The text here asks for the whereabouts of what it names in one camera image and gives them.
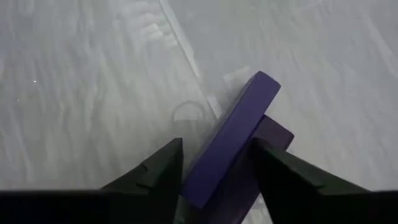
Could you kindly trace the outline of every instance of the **white floor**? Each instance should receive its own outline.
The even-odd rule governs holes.
[[[187,164],[258,70],[289,151],[397,189],[398,1],[3,0],[0,188],[94,188],[174,136]],[[259,200],[245,222],[267,220]]]

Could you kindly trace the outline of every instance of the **dark purple block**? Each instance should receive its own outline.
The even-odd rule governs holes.
[[[224,117],[225,122],[185,179],[182,196],[194,207],[203,208],[207,203],[279,88],[279,83],[258,72],[242,90]]]
[[[253,137],[267,141],[274,148],[286,150],[294,135],[264,115]],[[249,150],[243,150],[195,218],[206,224],[241,223],[259,194]]]

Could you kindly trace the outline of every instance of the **wood grain floor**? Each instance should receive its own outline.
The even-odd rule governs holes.
[[[0,188],[94,188],[174,136],[186,166],[258,70],[289,151],[398,188],[394,0],[4,0]],[[246,223],[268,222],[259,199]]]

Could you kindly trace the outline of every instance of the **gray floor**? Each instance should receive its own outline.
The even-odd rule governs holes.
[[[0,188],[94,188],[174,136],[192,160],[254,72],[289,151],[397,189],[395,0],[2,0]],[[259,199],[246,223],[267,220]]]

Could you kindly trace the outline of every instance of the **purple block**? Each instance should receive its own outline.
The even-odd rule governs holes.
[[[286,150],[294,135],[264,115],[253,137],[267,141],[272,147]],[[228,170],[208,203],[198,212],[196,219],[200,220],[199,223],[206,224],[241,223],[259,194],[249,150],[246,148]]]
[[[203,208],[207,203],[279,88],[279,83],[258,72],[242,90],[225,115],[225,122],[185,179],[182,196],[194,207]]]

